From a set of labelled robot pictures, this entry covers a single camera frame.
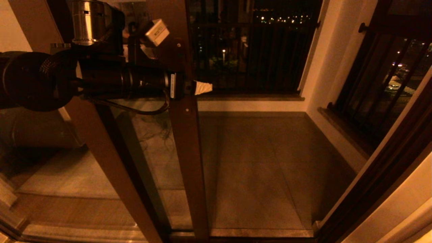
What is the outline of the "brown framed sliding glass door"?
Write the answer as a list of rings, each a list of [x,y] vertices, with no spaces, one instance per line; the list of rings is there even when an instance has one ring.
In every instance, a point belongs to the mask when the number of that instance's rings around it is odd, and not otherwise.
[[[163,19],[170,30],[171,40],[162,44],[157,58],[169,68],[185,72],[188,80],[193,79],[192,51],[190,47],[188,0],[146,0],[152,18]],[[209,223],[206,208],[204,170],[201,157],[198,106],[196,97],[185,96],[172,101],[169,108],[174,141],[182,173],[182,180],[188,200],[193,226],[193,237],[174,236],[161,219],[159,226],[164,231],[165,242],[208,243]]]

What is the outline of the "dark front-load washing machine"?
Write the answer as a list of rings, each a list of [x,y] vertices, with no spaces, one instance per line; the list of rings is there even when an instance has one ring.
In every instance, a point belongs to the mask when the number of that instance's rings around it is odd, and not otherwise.
[[[12,148],[79,148],[85,144],[65,108],[0,110],[0,142]]]

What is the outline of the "black railing with round knob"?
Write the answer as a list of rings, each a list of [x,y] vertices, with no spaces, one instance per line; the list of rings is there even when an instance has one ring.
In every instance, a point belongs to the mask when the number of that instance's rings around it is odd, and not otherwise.
[[[432,66],[432,0],[377,0],[336,102],[328,108],[371,155]]]

